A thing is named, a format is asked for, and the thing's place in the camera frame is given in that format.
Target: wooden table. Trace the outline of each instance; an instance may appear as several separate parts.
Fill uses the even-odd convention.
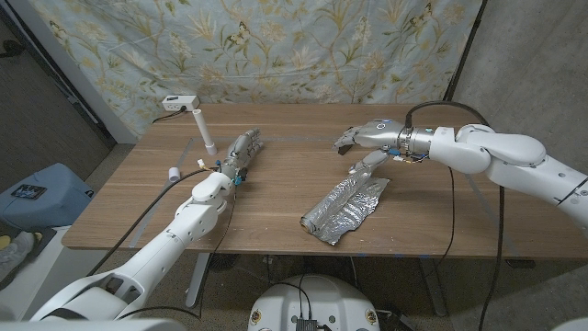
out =
[[[376,211],[335,246],[319,241],[300,226],[300,216],[321,200],[370,150],[354,147],[341,156],[333,142],[350,126],[377,118],[403,121],[410,106],[359,105],[203,105],[209,131],[219,148],[207,155],[191,114],[153,125],[63,238],[70,248],[112,247],[162,190],[167,170],[187,150],[184,174],[202,158],[213,166],[228,145],[255,126],[265,147],[249,165],[249,177],[237,189],[237,202],[219,252],[345,256],[440,257],[451,234],[451,189],[446,166],[434,161],[405,164],[389,161],[374,177],[391,182]],[[476,122],[454,108],[422,109],[414,115],[421,127]],[[187,148],[191,138],[197,138]],[[161,232],[177,206],[205,175],[172,188],[162,199],[134,248]],[[483,174],[473,176],[481,196],[498,211],[498,187]],[[455,173],[457,219],[450,257],[493,257],[497,224],[464,175]],[[210,252],[227,226],[217,227],[189,248]],[[506,257],[587,258],[588,240],[554,206],[506,190]],[[122,248],[129,248],[132,234]]]

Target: metal robot hand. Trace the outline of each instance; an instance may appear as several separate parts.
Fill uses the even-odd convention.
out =
[[[376,167],[388,161],[390,148],[398,148],[398,139],[404,126],[394,120],[372,120],[364,126],[353,127],[343,133],[333,145],[339,154],[345,154],[353,144],[363,147],[378,147],[349,169],[354,173],[365,167]]]
[[[355,143],[363,147],[378,147],[384,150],[397,148],[403,129],[404,125],[395,120],[372,120],[366,125],[345,131],[334,143],[333,149],[338,150],[339,154],[344,154]]]
[[[249,161],[251,161],[257,151],[263,146],[263,143],[259,140],[259,133],[259,128],[253,128],[240,135],[229,146],[229,152],[224,163],[237,169],[249,165]]]

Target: black cable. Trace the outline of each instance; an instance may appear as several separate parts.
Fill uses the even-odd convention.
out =
[[[160,118],[157,118],[157,119],[153,120],[153,122],[151,122],[151,124],[154,124],[156,121],[160,121],[160,120],[170,120],[172,117],[175,117],[175,116],[182,114],[182,113],[185,113],[185,112],[186,112],[186,106],[182,106],[182,108],[180,108],[180,110],[174,112],[173,114],[165,115]]]
[[[212,251],[212,254],[210,254],[209,257],[209,262],[212,260],[212,258],[214,257],[214,255],[217,253],[217,250],[219,250],[219,247],[221,246],[222,241],[224,240],[224,237],[227,235],[227,232],[229,232],[229,227],[231,226],[231,220],[232,220],[232,212],[235,210],[235,204],[237,203],[237,187],[235,186],[235,191],[233,193],[233,199],[232,199],[232,207],[231,207],[231,216],[229,216],[229,221],[227,222],[227,227],[224,229],[224,233],[222,234],[222,237],[220,238],[219,243],[217,244],[216,247],[214,247],[214,250]],[[200,316],[202,316],[202,306],[204,305],[204,289],[205,289],[205,285],[206,285],[206,279],[209,277],[209,274],[207,273],[206,276],[204,277],[204,279],[202,280],[202,290],[200,292]]]
[[[306,275],[306,269],[304,269],[304,273],[302,273],[302,277],[300,277],[300,283],[299,283],[299,285],[298,285],[298,290],[299,290],[299,291],[298,291],[298,298],[299,298],[299,300],[300,300],[300,318],[302,318],[302,319],[303,319],[304,317],[302,317],[302,294],[300,294],[300,292],[302,291],[302,280],[304,279],[304,276],[305,276],[305,275]],[[310,308],[311,308],[311,307],[309,306],[309,319],[311,319],[311,309],[310,309]]]
[[[500,215],[498,222],[498,247],[496,248],[496,264],[494,265],[494,275],[492,276],[492,284],[490,286],[490,292],[484,302],[484,307],[481,310],[480,324],[478,330],[481,331],[484,328],[484,318],[486,317],[486,310],[490,304],[490,299],[494,294],[494,288],[498,282],[498,275],[500,273],[500,264],[503,260],[503,233],[504,233],[504,187],[500,187]]]
[[[286,283],[284,281],[279,281],[277,283],[274,283],[274,285],[288,285],[291,286],[293,288],[296,288],[299,290],[299,293],[304,293],[304,296],[306,297],[306,302],[309,304],[309,319],[312,318],[312,309],[311,309],[311,299],[309,299],[309,295],[306,294],[306,291],[303,290],[300,286],[296,286],[294,284],[290,284],[290,283]],[[302,297],[300,296],[300,318],[303,319],[302,317]]]
[[[449,168],[449,175],[451,175],[451,204],[452,204],[452,215],[453,215],[453,219],[451,221],[451,239],[449,239],[449,245],[447,245],[447,249],[445,250],[445,254],[443,254],[441,259],[439,260],[439,263],[436,264],[436,266],[433,268],[433,270],[429,271],[429,273],[426,274],[426,276],[424,276],[425,278],[431,276],[431,274],[433,274],[433,272],[436,271],[437,267],[439,267],[441,265],[441,262],[443,262],[443,260],[447,257],[447,253],[449,253],[449,249],[451,249],[451,245],[453,245],[453,237],[456,233],[456,184],[455,184],[455,180],[453,179],[453,169],[451,169],[450,166],[448,166],[448,168]]]
[[[146,307],[146,308],[141,308],[141,309],[134,310],[132,312],[128,312],[128,313],[122,315],[121,317],[117,318],[117,321],[118,320],[121,320],[121,319],[123,319],[125,317],[129,317],[132,314],[141,313],[141,312],[147,312],[147,311],[150,311],[150,310],[175,310],[175,311],[178,311],[178,312],[182,312],[184,314],[189,314],[190,316],[192,316],[192,317],[200,320],[200,316],[198,316],[198,315],[196,315],[196,314],[188,311],[187,309],[182,309],[182,308],[177,308],[177,307],[172,307],[172,306],[154,306],[154,307]]]
[[[478,119],[481,124],[490,127],[490,124],[488,124],[488,121],[478,112],[478,110],[476,110],[468,105],[464,105],[462,103],[459,103],[459,102],[445,101],[445,100],[427,101],[427,102],[423,102],[421,104],[418,104],[418,105],[412,107],[411,110],[409,110],[406,113],[406,121],[404,122],[404,127],[411,128],[413,126],[413,113],[416,110],[418,110],[420,108],[429,107],[429,106],[440,106],[440,105],[454,106],[457,108],[462,108],[462,109],[466,110],[467,112],[469,112],[470,114],[472,114],[473,116],[475,116],[476,119]]]
[[[272,286],[272,278],[271,278],[271,274],[269,271],[269,255],[266,255],[266,266],[267,266],[267,287],[271,287]]]
[[[112,247],[110,248],[110,250],[108,250],[107,254],[102,257],[102,259],[92,268],[92,270],[90,270],[90,272],[88,272],[88,274],[86,275],[87,277],[92,276],[96,273],[96,271],[102,267],[102,265],[104,264],[104,262],[106,262],[110,256],[112,256],[112,254],[119,249],[119,247],[122,245],[122,243],[127,239],[127,237],[129,237],[130,233],[132,233],[132,231],[137,227],[137,225],[139,225],[139,223],[141,222],[141,220],[143,219],[143,217],[145,217],[145,215],[147,215],[147,213],[151,210],[151,208],[153,208],[153,206],[165,195],[165,193],[167,193],[168,190],[170,190],[172,187],[174,187],[177,183],[181,182],[182,180],[194,176],[195,174],[199,174],[201,172],[205,172],[208,170],[205,169],[199,169],[196,170],[194,172],[191,172],[183,177],[180,177],[176,182],[170,184],[170,186],[168,186],[167,188],[164,188],[164,190],[162,190],[161,193],[159,193],[159,195],[157,196],[157,198],[155,198],[155,200],[153,200],[153,202],[149,205],[149,207],[147,207],[145,209],[145,211],[141,214],[141,216],[139,216],[139,218],[137,219],[137,221],[135,221],[135,223],[133,223],[129,230],[127,230],[127,232],[122,235],[122,237],[120,237],[119,241]]]
[[[454,106],[454,107],[458,107],[458,108],[462,108],[464,110],[466,110],[467,112],[471,113],[472,115],[474,115],[481,124],[486,125],[488,127],[491,127],[490,124],[488,123],[488,121],[478,112],[478,110],[464,105],[462,103],[459,102],[455,102],[455,101],[428,101],[428,102],[424,102],[421,104],[418,104],[416,106],[414,106],[411,110],[408,111],[408,113],[406,114],[406,121],[404,122],[404,127],[405,128],[411,128],[413,126],[413,113],[420,109],[420,108],[425,108],[428,106],[437,106],[437,105],[447,105],[447,106]],[[492,295],[494,293],[494,289],[496,288],[496,284],[498,283],[498,276],[500,273],[500,264],[501,261],[503,259],[503,234],[504,234],[504,187],[500,186],[499,187],[499,223],[498,223],[498,248],[496,250],[496,264],[494,266],[494,273],[492,275],[492,284],[490,286],[490,292],[488,293],[488,296],[486,297],[486,301],[484,302],[484,306],[482,308],[481,311],[481,317],[480,317],[480,325],[479,325],[479,331],[481,331],[483,329],[483,324],[484,324],[484,318],[486,316],[486,311],[488,309],[488,305],[490,304],[490,300],[492,299]]]

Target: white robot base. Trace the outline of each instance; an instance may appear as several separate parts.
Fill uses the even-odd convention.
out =
[[[315,274],[305,275],[300,284],[301,277],[279,282],[262,294],[251,310],[247,329],[379,330],[374,305],[356,288],[334,277]],[[298,286],[309,295],[311,309]]]

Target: gray wall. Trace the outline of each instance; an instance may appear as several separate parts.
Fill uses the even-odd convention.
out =
[[[588,2],[489,0],[453,99],[588,174]]]

